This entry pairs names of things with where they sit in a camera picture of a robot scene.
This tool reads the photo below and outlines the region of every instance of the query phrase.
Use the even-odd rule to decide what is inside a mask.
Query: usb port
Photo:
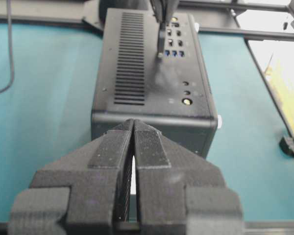
[[[168,42],[169,42],[169,46],[172,47],[173,46],[173,40],[172,39],[169,39]]]
[[[174,23],[172,23],[172,27],[176,27],[176,28],[178,28],[178,27],[180,27],[180,24],[179,24],[179,23],[176,23],[176,22],[174,22]]]

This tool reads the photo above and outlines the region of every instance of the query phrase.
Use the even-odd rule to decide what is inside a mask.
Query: teal mat
[[[8,81],[0,24],[0,87]],[[246,220],[294,219],[294,159],[286,133],[240,37],[201,35],[215,103],[223,117],[208,160],[241,197]],[[0,95],[0,221],[34,172],[90,141],[101,37],[80,29],[14,25],[16,80]]]

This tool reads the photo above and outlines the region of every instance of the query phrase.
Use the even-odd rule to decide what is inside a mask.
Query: metal frame
[[[66,26],[66,27],[82,27],[82,28],[94,28],[83,21],[83,7],[85,0],[14,0],[13,4],[16,6],[12,11],[13,21],[15,23],[22,24],[42,24],[42,25],[53,25],[53,26]],[[6,14],[3,10],[5,2],[0,0],[0,23],[6,22]],[[68,12],[62,7],[75,7],[81,9],[80,11]],[[224,9],[224,10],[263,10],[263,11],[276,11],[276,12],[288,12],[294,17],[294,12],[288,7],[283,5],[271,5],[271,4],[246,4],[237,2],[208,2],[206,0],[181,0],[179,7],[192,7],[194,9]],[[280,33],[280,32],[267,32],[267,31],[255,31],[255,30],[244,30],[238,28],[223,28],[223,27],[201,27],[201,32],[216,32],[222,34],[231,34],[243,36],[250,40],[281,40],[281,41],[294,41],[294,33]]]
[[[119,222],[115,224],[115,234],[140,234],[140,224],[137,222]],[[7,223],[0,223],[0,235],[7,235]],[[245,222],[244,235],[294,235],[292,222]]]

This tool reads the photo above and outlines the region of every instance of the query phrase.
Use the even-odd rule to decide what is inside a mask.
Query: ventilation slot
[[[144,16],[123,13],[114,103],[145,104]]]

